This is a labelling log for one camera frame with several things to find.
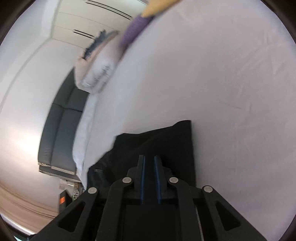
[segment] mattress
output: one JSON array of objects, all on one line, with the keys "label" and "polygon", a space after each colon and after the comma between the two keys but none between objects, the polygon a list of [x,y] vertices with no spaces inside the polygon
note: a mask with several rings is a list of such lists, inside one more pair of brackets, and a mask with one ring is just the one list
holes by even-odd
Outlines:
[{"label": "mattress", "polygon": [[81,179],[115,136],[189,119],[197,187],[269,241],[296,214],[296,45],[259,0],[183,0],[127,50],[98,96]]},{"label": "mattress", "polygon": [[72,148],[73,160],[76,164],[77,176],[82,179],[84,156],[89,142],[94,113],[98,102],[98,94],[89,94],[76,129]]}]

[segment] white pillow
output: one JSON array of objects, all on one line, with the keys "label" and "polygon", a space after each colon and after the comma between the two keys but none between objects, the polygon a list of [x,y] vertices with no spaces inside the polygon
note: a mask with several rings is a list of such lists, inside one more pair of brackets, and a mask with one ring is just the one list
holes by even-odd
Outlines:
[{"label": "white pillow", "polygon": [[[83,52],[78,56],[78,59],[75,63],[75,84],[76,86],[84,91],[89,92],[89,87],[85,87],[82,85],[83,80],[86,76],[86,74],[89,72],[94,60],[96,59],[97,55],[104,49],[104,47],[118,34],[118,31],[112,31],[111,33],[107,34],[107,36],[103,36],[103,32],[101,32],[100,36],[97,37],[92,43],[89,48],[94,47],[93,45],[95,42],[97,42],[99,45],[96,46],[89,55],[86,55],[87,49],[84,49]],[[100,38],[106,37],[106,39],[103,40],[103,42],[100,43]]]},{"label": "white pillow", "polygon": [[125,50],[124,47],[119,47],[120,40],[121,34],[107,43],[93,61],[82,80],[82,86],[87,88],[89,93],[100,92],[115,71]]}]

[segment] purple plush toy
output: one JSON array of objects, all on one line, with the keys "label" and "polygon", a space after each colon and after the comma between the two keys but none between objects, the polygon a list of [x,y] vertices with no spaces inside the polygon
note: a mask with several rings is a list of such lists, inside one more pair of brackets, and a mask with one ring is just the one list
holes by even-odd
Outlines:
[{"label": "purple plush toy", "polygon": [[126,29],[122,40],[119,44],[120,47],[131,44],[135,38],[144,30],[144,28],[151,22],[152,17],[143,18],[141,15],[138,15],[134,18],[131,24]]}]

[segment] yellow object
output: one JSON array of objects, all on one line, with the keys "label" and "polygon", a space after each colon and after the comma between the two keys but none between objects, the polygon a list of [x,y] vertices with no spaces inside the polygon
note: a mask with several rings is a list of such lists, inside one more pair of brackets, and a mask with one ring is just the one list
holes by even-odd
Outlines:
[{"label": "yellow object", "polygon": [[154,16],[166,10],[178,1],[179,0],[151,0],[145,10],[142,12],[141,16],[143,18]]}]

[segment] air vent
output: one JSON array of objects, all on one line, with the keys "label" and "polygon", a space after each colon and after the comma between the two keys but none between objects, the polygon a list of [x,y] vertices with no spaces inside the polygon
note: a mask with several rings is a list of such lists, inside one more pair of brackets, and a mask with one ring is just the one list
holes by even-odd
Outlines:
[{"label": "air vent", "polygon": [[107,9],[107,10],[109,10],[109,11],[111,11],[111,12],[114,12],[114,13],[117,13],[118,15],[120,15],[120,16],[122,16],[122,17],[124,17],[124,18],[127,18],[127,19],[129,19],[129,20],[132,20],[132,19],[133,19],[132,16],[130,16],[130,15],[128,15],[128,14],[126,14],[126,13],[124,13],[124,12],[118,10],[118,9],[115,9],[115,8],[113,8],[113,7],[107,6],[107,5],[105,5],[105,4],[98,3],[98,2],[93,1],[93,0],[86,0],[85,3],[87,3],[87,4],[91,4],[91,5],[94,5],[94,6],[97,6],[97,7],[101,7],[101,8],[104,8],[104,9]]},{"label": "air vent", "polygon": [[90,39],[94,39],[95,37],[91,34],[88,34],[88,33],[85,33],[85,32],[82,32],[82,31],[79,31],[79,30],[76,30],[76,29],[73,29],[73,33],[76,33],[76,34],[79,34],[79,35],[82,35],[84,37],[87,37],[87,38],[90,38]]}]

